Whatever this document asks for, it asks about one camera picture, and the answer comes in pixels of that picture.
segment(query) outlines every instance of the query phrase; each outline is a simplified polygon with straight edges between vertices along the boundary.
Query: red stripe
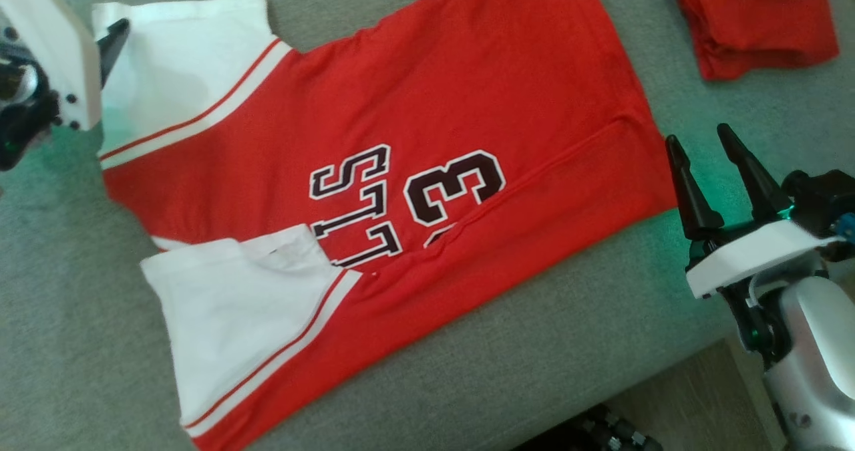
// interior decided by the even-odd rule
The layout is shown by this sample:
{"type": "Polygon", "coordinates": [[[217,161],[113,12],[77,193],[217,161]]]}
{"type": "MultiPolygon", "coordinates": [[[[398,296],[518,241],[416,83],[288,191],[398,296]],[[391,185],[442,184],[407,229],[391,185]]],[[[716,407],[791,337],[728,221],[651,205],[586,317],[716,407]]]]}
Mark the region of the red stripe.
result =
{"type": "Polygon", "coordinates": [[[335,278],[335,281],[333,281],[333,284],[329,287],[329,289],[327,289],[327,293],[326,293],[326,295],[324,295],[324,296],[323,296],[323,299],[321,299],[321,304],[320,304],[320,305],[318,305],[317,311],[315,311],[314,316],[312,316],[312,320],[311,320],[311,321],[309,321],[308,326],[306,326],[306,327],[305,327],[305,329],[303,329],[303,332],[302,332],[302,333],[300,333],[300,335],[299,335],[299,336],[297,336],[296,338],[294,338],[294,339],[293,339],[293,341],[291,341],[291,342],[289,342],[288,344],[284,345],[284,347],[282,347],[280,350],[276,351],[276,353],[274,353],[272,356],[268,357],[268,359],[267,359],[265,362],[261,363],[261,365],[260,365],[260,366],[256,367],[256,369],[255,369],[255,370],[254,370],[250,375],[248,375],[246,378],[244,378],[244,380],[243,380],[243,381],[241,381],[237,386],[235,386],[234,388],[232,388],[232,390],[231,390],[231,391],[229,391],[229,393],[226,393],[226,394],[225,394],[225,396],[223,396],[222,398],[220,398],[219,400],[217,400],[217,402],[216,402],[216,403],[214,403],[214,405],[213,405],[213,406],[211,406],[211,408],[210,408],[210,409],[208,409],[208,411],[207,411],[207,412],[205,412],[205,414],[201,415],[201,417],[200,417],[198,420],[195,420],[195,421],[193,421],[192,423],[187,424],[187,426],[184,426],[184,429],[190,429],[190,428],[192,428],[193,426],[196,426],[197,424],[199,424],[201,421],[203,421],[203,420],[204,420],[205,418],[207,418],[208,416],[210,416],[212,412],[216,411],[216,409],[217,409],[217,408],[219,408],[219,406],[223,403],[223,401],[224,401],[224,400],[228,399],[228,397],[229,397],[229,396],[231,396],[232,394],[234,394],[235,392],[237,392],[237,390],[239,390],[239,388],[241,388],[244,384],[246,384],[248,380],[252,379],[252,378],[254,377],[254,375],[259,374],[259,371],[260,371],[261,369],[265,368],[265,366],[266,366],[266,365],[268,365],[268,364],[270,363],[270,361],[272,361],[272,360],[276,359],[276,357],[277,357],[277,356],[279,356],[280,354],[284,353],[284,351],[286,351],[286,350],[287,350],[288,348],[290,348],[292,345],[296,344],[296,343],[297,343],[297,341],[299,341],[300,339],[302,339],[302,338],[303,338],[303,336],[305,336],[305,335],[306,335],[306,333],[308,333],[308,332],[309,332],[309,329],[312,329],[312,325],[314,325],[314,324],[315,324],[315,321],[317,320],[318,316],[321,314],[321,310],[323,310],[323,306],[324,306],[324,304],[326,304],[327,299],[329,299],[330,294],[331,294],[331,293],[333,293],[333,290],[336,288],[336,286],[338,286],[338,284],[340,283],[341,279],[345,276],[345,274],[347,274],[347,272],[348,272],[348,271],[341,271],[341,272],[339,273],[338,277],[336,277],[336,278],[335,278]]]}
{"type": "Polygon", "coordinates": [[[259,64],[262,62],[262,60],[265,58],[265,56],[267,56],[270,53],[270,50],[272,50],[274,48],[274,46],[276,45],[276,43],[278,43],[278,42],[280,42],[280,39],[275,38],[274,41],[271,42],[267,46],[265,51],[262,52],[262,55],[259,55],[259,58],[256,58],[256,61],[254,61],[252,63],[252,65],[250,65],[250,68],[244,73],[244,75],[240,78],[240,80],[238,80],[238,83],[234,84],[232,89],[230,91],[228,91],[228,93],[226,93],[226,95],[223,96],[223,98],[218,100],[215,104],[211,105],[211,107],[209,107],[203,113],[199,114],[196,117],[193,117],[193,119],[187,120],[186,122],[181,122],[180,124],[177,124],[177,125],[168,126],[167,128],[164,128],[161,131],[155,132],[155,134],[148,135],[146,137],[140,138],[139,140],[134,140],[134,142],[131,142],[130,144],[125,144],[125,146],[119,147],[118,149],[110,150],[110,152],[107,152],[106,154],[101,156],[100,160],[104,160],[106,158],[111,158],[111,156],[115,156],[116,154],[125,152],[125,150],[128,150],[131,147],[138,146],[139,144],[146,143],[149,140],[152,140],[153,138],[158,138],[162,135],[168,134],[169,132],[173,132],[173,131],[178,130],[180,128],[184,128],[185,126],[188,126],[188,125],[195,123],[195,122],[199,122],[199,120],[204,119],[206,116],[210,115],[211,112],[216,110],[217,107],[222,105],[223,102],[227,101],[229,97],[232,97],[232,95],[235,93],[235,91],[237,91],[239,86],[244,83],[244,81],[247,79],[247,77],[250,76],[250,73],[252,73],[252,71],[255,70],[256,67],[259,66],[259,64]]]}

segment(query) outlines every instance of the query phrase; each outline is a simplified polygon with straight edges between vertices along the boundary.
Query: red fabric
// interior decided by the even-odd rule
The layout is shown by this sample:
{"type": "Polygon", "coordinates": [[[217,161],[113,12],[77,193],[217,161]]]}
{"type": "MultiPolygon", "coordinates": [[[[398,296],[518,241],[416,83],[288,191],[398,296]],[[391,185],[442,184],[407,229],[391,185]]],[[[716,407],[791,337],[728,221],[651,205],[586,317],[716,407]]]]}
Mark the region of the red fabric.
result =
{"type": "Polygon", "coordinates": [[[707,80],[808,67],[840,52],[828,0],[680,0],[707,80]]]}
{"type": "Polygon", "coordinates": [[[599,0],[416,1],[354,37],[291,52],[225,120],[104,180],[150,234],[190,243],[343,216],[385,181],[382,214],[319,242],[346,259],[387,222],[400,253],[357,265],[366,274],[320,335],[194,439],[205,451],[244,448],[389,353],[675,205],[662,137],[599,0]],[[363,164],[363,180],[311,198],[312,173],[338,174],[379,144],[387,173],[363,175],[363,164]],[[446,219],[416,222],[408,182],[473,152],[495,158],[504,186],[478,202],[484,174],[468,174],[458,198],[429,192],[446,219]]]}

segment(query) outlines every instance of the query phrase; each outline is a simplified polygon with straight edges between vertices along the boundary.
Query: white robot part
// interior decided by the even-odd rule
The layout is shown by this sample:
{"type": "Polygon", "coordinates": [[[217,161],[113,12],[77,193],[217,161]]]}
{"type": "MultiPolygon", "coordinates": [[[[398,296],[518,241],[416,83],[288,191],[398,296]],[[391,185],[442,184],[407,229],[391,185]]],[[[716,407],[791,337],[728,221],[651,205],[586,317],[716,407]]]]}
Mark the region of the white robot part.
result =
{"type": "Polygon", "coordinates": [[[62,0],[0,0],[0,11],[59,94],[65,125],[89,130],[101,120],[98,46],[62,0]]]}
{"type": "Polygon", "coordinates": [[[812,249],[838,241],[843,241],[843,238],[818,239],[792,220],[779,220],[719,247],[690,269],[686,280],[694,297],[700,299],[713,295],[718,287],[738,283],[812,249]]]}

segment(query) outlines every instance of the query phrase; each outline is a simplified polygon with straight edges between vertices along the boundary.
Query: black screw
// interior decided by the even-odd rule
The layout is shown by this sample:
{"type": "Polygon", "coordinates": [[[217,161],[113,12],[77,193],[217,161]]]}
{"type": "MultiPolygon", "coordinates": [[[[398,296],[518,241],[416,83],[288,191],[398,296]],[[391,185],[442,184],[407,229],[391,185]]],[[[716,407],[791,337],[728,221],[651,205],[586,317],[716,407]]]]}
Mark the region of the black screw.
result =
{"type": "Polygon", "coordinates": [[[12,27],[6,27],[3,29],[3,36],[15,42],[15,40],[18,40],[18,30],[15,30],[12,27]]]}

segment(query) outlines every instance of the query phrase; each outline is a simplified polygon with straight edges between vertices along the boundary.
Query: printed number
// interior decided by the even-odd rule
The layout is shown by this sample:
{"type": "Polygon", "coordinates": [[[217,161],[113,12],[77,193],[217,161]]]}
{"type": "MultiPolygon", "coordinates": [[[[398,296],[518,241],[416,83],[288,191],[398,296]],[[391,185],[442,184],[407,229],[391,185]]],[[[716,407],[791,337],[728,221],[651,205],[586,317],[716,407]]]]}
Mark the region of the printed number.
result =
{"type": "MultiPolygon", "coordinates": [[[[309,179],[309,197],[315,200],[327,198],[339,192],[351,188],[357,181],[368,183],[379,175],[389,172],[391,160],[391,147],[380,144],[365,152],[349,156],[339,167],[338,179],[334,178],[336,165],[327,165],[312,172],[309,179]],[[370,162],[370,166],[364,168],[357,180],[357,167],[370,162]]],[[[498,159],[483,150],[476,150],[446,162],[446,165],[430,168],[419,174],[410,176],[403,189],[404,198],[409,205],[409,211],[413,219],[425,227],[432,227],[440,222],[448,220],[446,208],[442,202],[467,195],[472,191],[473,198],[480,204],[504,189],[504,175],[498,165],[498,159]],[[467,188],[464,179],[468,175],[477,175],[479,183],[467,188]],[[431,190],[439,189],[441,200],[430,198],[431,190]]],[[[355,222],[366,219],[377,219],[387,213],[387,181],[385,179],[370,183],[359,190],[360,201],[367,202],[363,208],[358,208],[343,216],[337,216],[329,220],[318,220],[311,225],[315,237],[319,240],[330,235],[337,229],[345,228],[355,222]]],[[[428,247],[440,238],[446,231],[452,228],[454,223],[447,224],[440,229],[434,230],[423,244],[428,247]]],[[[344,259],[333,260],[334,265],[342,267],[354,267],[382,256],[394,256],[402,253],[401,242],[398,240],[393,223],[385,220],[365,231],[369,241],[379,244],[365,251],[354,254],[344,259]]]]}
{"type": "Polygon", "coordinates": [[[312,172],[311,179],[309,180],[309,197],[320,200],[351,188],[355,180],[357,166],[363,162],[372,162],[373,164],[371,167],[363,170],[360,182],[371,180],[378,175],[387,173],[389,171],[390,153],[391,149],[387,144],[380,144],[365,152],[349,156],[341,163],[339,179],[333,182],[330,182],[330,179],[335,172],[335,165],[327,165],[327,167],[319,168],[312,172]]]}
{"type": "Polygon", "coordinates": [[[488,152],[476,150],[407,179],[403,194],[413,219],[425,227],[447,220],[448,214],[442,201],[465,195],[468,189],[464,177],[468,175],[477,175],[480,180],[471,189],[478,204],[504,189],[504,175],[498,159],[488,152]],[[435,201],[428,196],[431,189],[437,188],[442,193],[442,201],[435,201]]]}

